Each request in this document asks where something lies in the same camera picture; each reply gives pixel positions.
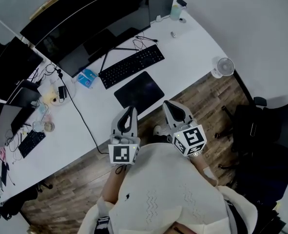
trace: blue packet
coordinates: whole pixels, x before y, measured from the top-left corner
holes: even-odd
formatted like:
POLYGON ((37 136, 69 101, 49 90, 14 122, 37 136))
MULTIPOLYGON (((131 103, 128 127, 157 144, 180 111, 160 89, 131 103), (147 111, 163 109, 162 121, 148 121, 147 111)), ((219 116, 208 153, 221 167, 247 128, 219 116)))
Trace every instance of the blue packet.
POLYGON ((93 80, 97 77, 91 70, 84 69, 82 74, 80 73, 77 77, 78 82, 83 86, 90 88, 92 86, 93 80))

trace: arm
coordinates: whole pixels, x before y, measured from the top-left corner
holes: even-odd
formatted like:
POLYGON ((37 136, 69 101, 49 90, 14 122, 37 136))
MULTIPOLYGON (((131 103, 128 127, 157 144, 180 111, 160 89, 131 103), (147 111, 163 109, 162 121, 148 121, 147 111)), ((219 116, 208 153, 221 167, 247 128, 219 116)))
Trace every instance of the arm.
POLYGON ((203 178, 205 178, 212 186, 214 187, 217 186, 218 184, 217 179, 212 179, 208 177, 204 172, 205 169, 210 168, 202 155, 198 155, 197 157, 191 157, 190 161, 194 165, 194 167, 198 170, 198 172, 202 175, 203 178))
POLYGON ((122 167, 122 171, 119 174, 115 173, 116 169, 117 166, 111 170, 109 178, 107 179, 107 182, 105 183, 104 188, 101 192, 104 201, 110 202, 112 204, 116 204, 118 201, 120 187, 125 176, 124 167, 122 167))

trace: white desk fan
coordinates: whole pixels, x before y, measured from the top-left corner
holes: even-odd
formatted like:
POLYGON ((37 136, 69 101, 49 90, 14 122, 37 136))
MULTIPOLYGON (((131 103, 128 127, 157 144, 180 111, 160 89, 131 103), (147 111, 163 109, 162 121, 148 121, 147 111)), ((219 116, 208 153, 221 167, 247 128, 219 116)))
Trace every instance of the white desk fan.
POLYGON ((231 76, 234 71, 235 65, 232 60, 229 58, 221 58, 217 62, 216 67, 211 71, 211 74, 219 79, 223 76, 231 76))

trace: black keyboard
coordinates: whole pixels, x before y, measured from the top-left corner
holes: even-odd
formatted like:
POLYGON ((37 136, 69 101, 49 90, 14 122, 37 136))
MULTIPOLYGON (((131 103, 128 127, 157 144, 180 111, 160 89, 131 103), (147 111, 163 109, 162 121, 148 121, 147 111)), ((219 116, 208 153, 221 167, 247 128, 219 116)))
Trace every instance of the black keyboard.
POLYGON ((153 45, 106 68, 101 71, 98 76, 101 78, 105 88, 108 89, 127 77, 130 77, 163 59, 164 56, 157 45, 153 45))
POLYGON ((32 130, 18 146, 22 157, 25 158, 44 138, 45 133, 38 133, 32 130))

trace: shoe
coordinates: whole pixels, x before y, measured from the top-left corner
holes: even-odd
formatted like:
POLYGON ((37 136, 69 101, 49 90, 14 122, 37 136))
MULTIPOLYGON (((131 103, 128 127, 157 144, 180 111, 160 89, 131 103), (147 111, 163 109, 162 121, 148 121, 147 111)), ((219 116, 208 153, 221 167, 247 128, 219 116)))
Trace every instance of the shoe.
POLYGON ((161 135, 162 128, 159 125, 154 126, 153 135, 161 135))

